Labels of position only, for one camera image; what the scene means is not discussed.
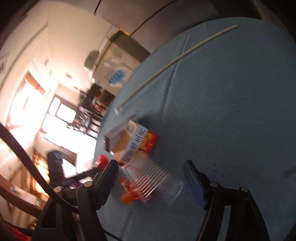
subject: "red object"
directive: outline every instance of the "red object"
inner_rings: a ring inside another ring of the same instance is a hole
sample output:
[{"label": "red object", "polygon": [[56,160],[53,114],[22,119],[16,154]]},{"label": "red object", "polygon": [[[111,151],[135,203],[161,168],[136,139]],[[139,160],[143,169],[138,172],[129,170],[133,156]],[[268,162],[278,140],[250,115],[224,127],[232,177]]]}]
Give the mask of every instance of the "red object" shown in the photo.
[{"label": "red object", "polygon": [[98,92],[96,92],[95,97],[100,98],[100,96],[102,95],[101,91],[99,90]]},{"label": "red object", "polygon": [[124,178],[120,178],[119,181],[120,181],[120,183],[122,183],[122,184],[124,185],[124,187],[125,187],[127,190],[129,190],[129,191],[132,191],[132,190],[135,188],[134,185],[133,185],[130,181],[128,181],[128,180],[126,180],[126,179],[124,179]]},{"label": "red object", "polygon": [[98,156],[97,162],[94,164],[94,167],[100,167],[101,170],[104,171],[108,164],[109,164],[109,159],[105,155],[100,154]]},{"label": "red object", "polygon": [[154,132],[148,130],[145,139],[139,146],[139,150],[149,154],[154,147],[156,141],[158,139],[158,135],[155,134]]},{"label": "red object", "polygon": [[24,235],[22,232],[11,227],[9,224],[6,224],[6,226],[17,241],[31,241],[31,237]]}]

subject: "light blue tablecloth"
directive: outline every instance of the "light blue tablecloth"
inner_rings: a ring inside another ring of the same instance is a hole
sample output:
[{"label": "light blue tablecloth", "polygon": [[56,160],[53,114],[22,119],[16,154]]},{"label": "light blue tablecloth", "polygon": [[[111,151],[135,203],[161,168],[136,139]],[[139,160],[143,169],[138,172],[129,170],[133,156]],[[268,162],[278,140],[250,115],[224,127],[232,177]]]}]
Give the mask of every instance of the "light blue tablecloth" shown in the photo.
[{"label": "light blue tablecloth", "polygon": [[[238,28],[160,74],[116,116],[114,108],[156,71],[234,24]],[[271,240],[283,240],[296,221],[296,173],[285,174],[296,166],[295,88],[296,46],[287,32],[249,18],[200,24],[153,53],[131,76],[105,117],[95,156],[106,153],[104,133],[138,110],[137,121],[159,134],[151,157],[161,167],[184,179],[182,166],[191,159],[224,187],[247,186]],[[123,205],[122,194],[116,182],[98,212],[108,231],[124,241],[195,240],[205,212],[187,188],[172,206],[157,198],[147,207]]]}]

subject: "ceiling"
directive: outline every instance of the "ceiling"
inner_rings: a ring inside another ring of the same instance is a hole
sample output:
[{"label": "ceiling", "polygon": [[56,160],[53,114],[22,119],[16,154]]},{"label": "ceiling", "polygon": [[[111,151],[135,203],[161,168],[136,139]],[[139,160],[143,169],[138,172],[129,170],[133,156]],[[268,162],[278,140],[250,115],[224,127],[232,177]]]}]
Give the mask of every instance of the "ceiling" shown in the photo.
[{"label": "ceiling", "polygon": [[83,68],[84,61],[92,50],[99,48],[110,28],[110,23],[94,14],[48,1],[48,43],[53,73],[62,85],[85,88],[89,73]]},{"label": "ceiling", "polygon": [[288,30],[295,18],[280,0],[60,0],[101,16],[130,34],[150,53],[200,23],[217,18],[257,18]]}]

